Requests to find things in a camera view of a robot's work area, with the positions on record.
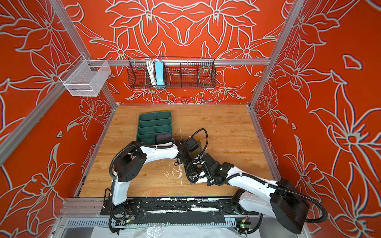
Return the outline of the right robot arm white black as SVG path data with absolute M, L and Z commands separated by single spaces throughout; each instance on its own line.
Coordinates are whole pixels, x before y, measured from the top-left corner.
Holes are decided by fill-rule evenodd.
M 300 234 L 305 223 L 322 223 L 328 213 L 316 199 L 304 195 L 286 180 L 267 180 L 246 173 L 233 164 L 220 164 L 209 154 L 180 156 L 190 183 L 231 185 L 241 191 L 237 203 L 247 212 L 275 218 L 288 231 Z

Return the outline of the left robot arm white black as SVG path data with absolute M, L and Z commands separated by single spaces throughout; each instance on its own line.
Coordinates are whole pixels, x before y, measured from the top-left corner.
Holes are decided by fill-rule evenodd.
M 206 143 L 198 154 L 199 143 L 194 138 L 199 132 L 205 132 Z M 197 130 L 186 140 L 172 141 L 165 144 L 149 145 L 147 143 L 131 142 L 112 159 L 109 174 L 112 177 L 110 203 L 119 206 L 127 201 L 131 181 L 139 174 L 143 166 L 158 160 L 173 159 L 174 164 L 191 165 L 196 156 L 204 154 L 209 138 L 206 129 Z

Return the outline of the green divided plastic tray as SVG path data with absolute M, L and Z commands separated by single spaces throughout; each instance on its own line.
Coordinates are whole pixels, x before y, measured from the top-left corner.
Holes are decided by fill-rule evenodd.
M 172 113 L 160 111 L 140 114 L 136 139 L 140 143 L 156 145 L 155 137 L 159 134 L 172 133 Z

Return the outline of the green striped sock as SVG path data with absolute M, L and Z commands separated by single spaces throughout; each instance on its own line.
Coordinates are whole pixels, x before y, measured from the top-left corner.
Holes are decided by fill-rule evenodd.
M 208 141 L 205 143 L 204 147 L 202 148 L 202 151 L 200 152 L 200 155 L 204 154 L 205 150 L 208 147 Z

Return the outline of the purple sock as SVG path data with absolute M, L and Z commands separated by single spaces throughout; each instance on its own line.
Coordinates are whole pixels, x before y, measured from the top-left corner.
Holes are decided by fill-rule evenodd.
M 172 133 L 159 134 L 155 137 L 156 144 L 166 144 L 172 141 Z

